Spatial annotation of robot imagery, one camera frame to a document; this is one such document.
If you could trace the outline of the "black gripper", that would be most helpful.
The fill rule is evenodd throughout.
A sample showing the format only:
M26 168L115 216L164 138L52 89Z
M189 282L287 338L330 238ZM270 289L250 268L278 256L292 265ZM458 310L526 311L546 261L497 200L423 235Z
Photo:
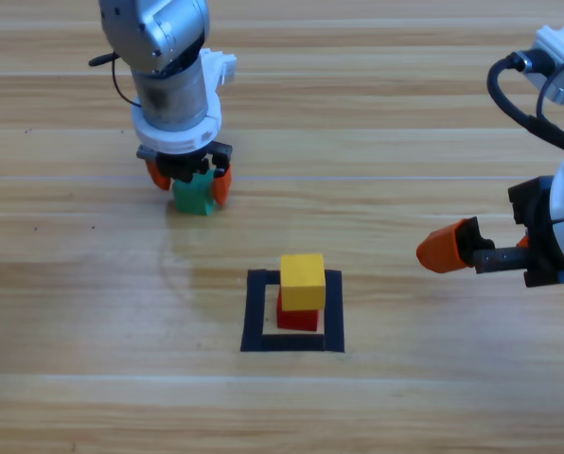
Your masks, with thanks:
M419 244L419 263L436 273L472 267L478 274L522 270L528 288L563 284L564 253L550 211L552 182L551 176L542 176L508 189L514 221L525 228L517 245L498 248L482 237L478 219L463 218L430 233Z
M187 154L169 154L141 145L136 156L146 162L153 183L162 190L169 190L172 180L190 183L195 174L213 170L212 196L219 206L224 206L232 184L232 152L231 145L212 141Z

